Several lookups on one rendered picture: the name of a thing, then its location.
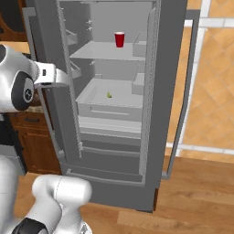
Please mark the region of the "dark wooden wall cupboard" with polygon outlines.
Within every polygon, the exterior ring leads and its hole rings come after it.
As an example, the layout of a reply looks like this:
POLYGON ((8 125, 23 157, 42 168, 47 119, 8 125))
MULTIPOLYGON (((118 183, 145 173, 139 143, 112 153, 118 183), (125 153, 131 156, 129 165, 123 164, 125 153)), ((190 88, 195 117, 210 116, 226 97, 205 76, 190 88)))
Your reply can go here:
POLYGON ((26 0, 0 0, 0 41, 27 42, 25 6, 26 0))

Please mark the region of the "brown wooden drawer front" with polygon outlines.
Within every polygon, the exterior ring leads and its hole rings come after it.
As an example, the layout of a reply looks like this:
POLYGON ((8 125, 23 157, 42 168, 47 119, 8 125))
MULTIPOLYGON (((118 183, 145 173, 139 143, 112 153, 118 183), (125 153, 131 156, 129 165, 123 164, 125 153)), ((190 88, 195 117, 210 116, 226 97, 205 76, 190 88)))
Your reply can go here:
POLYGON ((44 129, 48 128, 45 115, 40 112, 9 113, 8 117, 14 126, 35 127, 35 128, 44 128, 44 129), (40 121, 39 122, 26 122, 25 121, 26 117, 30 119, 38 118, 40 121))

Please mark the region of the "grey fridge body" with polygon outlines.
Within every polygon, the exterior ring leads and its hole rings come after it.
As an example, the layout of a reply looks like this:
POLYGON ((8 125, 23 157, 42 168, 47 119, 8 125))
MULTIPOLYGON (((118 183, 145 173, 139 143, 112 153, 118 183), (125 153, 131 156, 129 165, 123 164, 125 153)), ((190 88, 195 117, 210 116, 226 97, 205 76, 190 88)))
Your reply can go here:
MULTIPOLYGON (((132 94, 142 95, 144 102, 145 59, 72 58, 72 61, 81 68, 81 75, 75 80, 75 102, 92 79, 129 80, 132 94)), ((152 211, 158 186, 145 188, 139 173, 142 121, 82 117, 79 109, 78 121, 81 153, 70 163, 61 162, 63 174, 89 181, 93 203, 152 211)))

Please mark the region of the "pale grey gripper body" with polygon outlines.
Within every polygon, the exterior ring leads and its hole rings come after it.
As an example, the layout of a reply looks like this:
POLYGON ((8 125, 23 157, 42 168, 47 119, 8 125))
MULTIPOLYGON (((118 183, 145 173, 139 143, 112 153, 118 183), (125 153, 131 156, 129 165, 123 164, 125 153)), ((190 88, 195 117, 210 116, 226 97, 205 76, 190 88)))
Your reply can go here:
POLYGON ((66 87, 70 84, 70 78, 67 73, 61 69, 54 68, 52 70, 52 87, 66 87))

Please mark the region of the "grey fridge shelf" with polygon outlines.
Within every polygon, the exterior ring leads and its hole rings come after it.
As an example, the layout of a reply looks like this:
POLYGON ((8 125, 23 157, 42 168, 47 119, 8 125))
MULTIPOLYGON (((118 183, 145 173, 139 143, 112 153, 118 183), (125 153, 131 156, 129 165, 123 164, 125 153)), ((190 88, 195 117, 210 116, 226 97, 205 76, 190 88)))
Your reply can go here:
POLYGON ((87 43, 74 52, 71 59, 112 59, 112 60, 137 60, 145 59, 146 44, 125 43, 122 48, 117 48, 113 42, 87 43))

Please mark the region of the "red plastic cup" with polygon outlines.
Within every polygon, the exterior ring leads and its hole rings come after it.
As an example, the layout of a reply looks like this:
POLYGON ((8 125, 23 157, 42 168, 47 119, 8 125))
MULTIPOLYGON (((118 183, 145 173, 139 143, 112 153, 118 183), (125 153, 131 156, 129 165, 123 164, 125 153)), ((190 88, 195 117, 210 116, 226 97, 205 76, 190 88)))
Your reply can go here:
POLYGON ((125 34, 123 32, 115 32, 115 43, 117 48, 122 48, 124 45, 124 36, 125 34))

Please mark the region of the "brown wooden cupboard door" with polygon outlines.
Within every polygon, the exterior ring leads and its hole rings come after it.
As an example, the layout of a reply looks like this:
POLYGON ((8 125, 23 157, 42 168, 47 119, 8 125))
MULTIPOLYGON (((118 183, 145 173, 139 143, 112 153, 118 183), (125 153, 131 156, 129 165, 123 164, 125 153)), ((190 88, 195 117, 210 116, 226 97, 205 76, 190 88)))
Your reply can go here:
POLYGON ((59 160, 48 130, 16 127, 16 131, 30 173, 61 174, 59 160))

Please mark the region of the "black and grey dishwasher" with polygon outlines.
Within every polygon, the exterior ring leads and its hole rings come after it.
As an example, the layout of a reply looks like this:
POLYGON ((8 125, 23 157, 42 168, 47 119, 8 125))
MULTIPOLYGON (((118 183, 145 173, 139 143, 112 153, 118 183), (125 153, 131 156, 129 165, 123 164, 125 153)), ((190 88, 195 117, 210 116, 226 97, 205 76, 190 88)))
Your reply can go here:
POLYGON ((15 165, 20 176, 27 173, 27 166, 23 158, 23 146, 18 138, 9 117, 0 113, 0 154, 8 157, 15 165))

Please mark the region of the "grey fridge crisper drawer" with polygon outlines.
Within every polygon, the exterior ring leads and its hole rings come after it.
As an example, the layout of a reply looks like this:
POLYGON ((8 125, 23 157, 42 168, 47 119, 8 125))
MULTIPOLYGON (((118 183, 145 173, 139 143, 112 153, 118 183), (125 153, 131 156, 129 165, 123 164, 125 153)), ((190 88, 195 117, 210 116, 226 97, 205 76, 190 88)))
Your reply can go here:
POLYGON ((129 80, 92 79, 76 99, 79 115, 102 119, 140 122, 143 96, 132 94, 129 80))

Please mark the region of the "grey fridge door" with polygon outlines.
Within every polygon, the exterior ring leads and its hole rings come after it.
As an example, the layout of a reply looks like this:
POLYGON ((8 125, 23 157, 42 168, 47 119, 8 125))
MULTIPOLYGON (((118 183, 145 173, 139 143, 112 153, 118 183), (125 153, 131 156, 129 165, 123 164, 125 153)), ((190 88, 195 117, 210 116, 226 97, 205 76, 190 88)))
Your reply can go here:
POLYGON ((139 173, 160 184, 187 0, 154 0, 148 16, 139 173))
POLYGON ((30 29, 36 52, 40 62, 48 62, 69 75, 69 85, 64 88, 46 88, 48 112, 56 140, 57 152, 62 150, 64 156, 60 161, 70 163, 80 156, 78 111, 75 104, 73 80, 69 64, 68 42, 59 0, 26 0, 27 7, 33 7, 36 15, 30 19, 30 29))

